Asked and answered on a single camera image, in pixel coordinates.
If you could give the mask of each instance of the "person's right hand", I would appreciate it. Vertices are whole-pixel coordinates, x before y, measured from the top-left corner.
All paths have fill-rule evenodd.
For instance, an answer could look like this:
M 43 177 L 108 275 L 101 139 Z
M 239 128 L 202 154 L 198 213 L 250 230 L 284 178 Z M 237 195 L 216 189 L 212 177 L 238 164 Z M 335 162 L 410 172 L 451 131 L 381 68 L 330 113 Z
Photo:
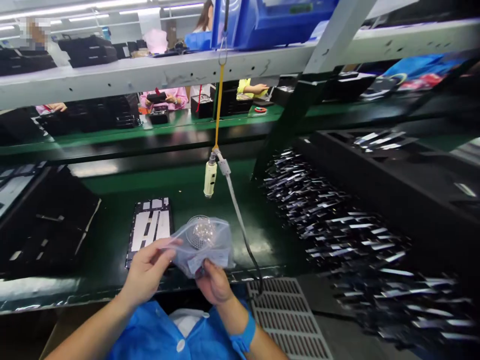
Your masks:
M 268 89 L 269 89 L 269 87 L 265 84 L 257 84 L 257 85 L 251 86 L 252 93 L 256 94 L 256 95 L 259 95 L 263 91 L 268 90 Z
M 155 240 L 133 256 L 125 284 L 117 295 L 127 308 L 134 309 L 155 294 L 160 279 L 176 255 L 174 249 L 161 250 L 171 242 L 170 238 Z
M 210 260 L 203 261 L 204 274 L 195 279 L 196 285 L 202 292 L 205 299 L 214 306 L 226 303 L 233 299 L 234 293 L 230 288 L 227 274 Z
M 65 105 L 63 102 L 54 102 L 51 104 L 47 104 L 47 106 L 52 110 L 52 111 L 60 111 L 63 113 L 65 110 L 67 110 L 67 105 Z

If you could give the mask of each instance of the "white shelf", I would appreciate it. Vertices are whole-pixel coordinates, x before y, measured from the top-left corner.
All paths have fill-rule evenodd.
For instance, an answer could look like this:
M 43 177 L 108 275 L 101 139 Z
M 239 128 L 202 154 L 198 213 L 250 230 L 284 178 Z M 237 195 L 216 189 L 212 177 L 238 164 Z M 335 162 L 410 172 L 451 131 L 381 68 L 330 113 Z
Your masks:
M 472 50 L 479 46 L 478 34 L 479 19 L 360 30 L 337 65 Z M 224 80 L 301 73 L 315 46 L 307 43 L 264 51 L 229 51 Z M 0 77 L 0 110 L 215 83 L 219 78 L 216 51 L 123 59 L 82 68 L 58 67 Z

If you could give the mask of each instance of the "blue wristband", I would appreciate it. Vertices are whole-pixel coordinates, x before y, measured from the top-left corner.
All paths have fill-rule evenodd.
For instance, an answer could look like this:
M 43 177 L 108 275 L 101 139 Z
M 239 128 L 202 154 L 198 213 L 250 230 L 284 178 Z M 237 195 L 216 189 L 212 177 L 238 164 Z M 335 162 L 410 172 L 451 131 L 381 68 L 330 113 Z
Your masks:
M 254 339 L 256 328 L 257 328 L 257 324 L 255 323 L 255 320 L 249 311 L 248 324 L 246 325 L 246 328 L 243 331 L 243 334 L 230 336 L 233 349 L 242 357 L 242 359 L 245 359 L 244 353 L 250 352 L 250 344 Z

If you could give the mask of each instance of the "blue container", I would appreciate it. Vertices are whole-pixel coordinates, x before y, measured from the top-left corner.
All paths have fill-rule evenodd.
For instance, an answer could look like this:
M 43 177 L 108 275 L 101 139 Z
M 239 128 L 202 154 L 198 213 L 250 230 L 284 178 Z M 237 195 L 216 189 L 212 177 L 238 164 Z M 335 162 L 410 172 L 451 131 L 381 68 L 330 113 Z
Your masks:
M 212 32 L 193 32 L 185 35 L 185 44 L 190 50 L 206 51 L 212 49 Z
M 329 20 L 339 0 L 230 0 L 226 46 L 236 50 L 270 49 L 304 43 L 320 21 Z M 211 47 L 219 49 L 225 0 L 215 2 Z

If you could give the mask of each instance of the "metal rack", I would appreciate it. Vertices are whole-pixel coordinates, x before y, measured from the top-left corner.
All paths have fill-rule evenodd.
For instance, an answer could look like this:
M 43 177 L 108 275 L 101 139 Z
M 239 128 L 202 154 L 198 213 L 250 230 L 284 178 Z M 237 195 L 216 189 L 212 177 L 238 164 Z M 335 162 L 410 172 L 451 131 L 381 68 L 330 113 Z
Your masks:
M 318 43 L 263 51 L 229 51 L 225 81 L 318 74 L 337 65 L 476 49 L 480 19 L 359 30 L 374 0 L 341 0 Z M 58 67 L 0 78 L 0 110 L 215 83 L 218 51 L 123 59 L 85 68 Z

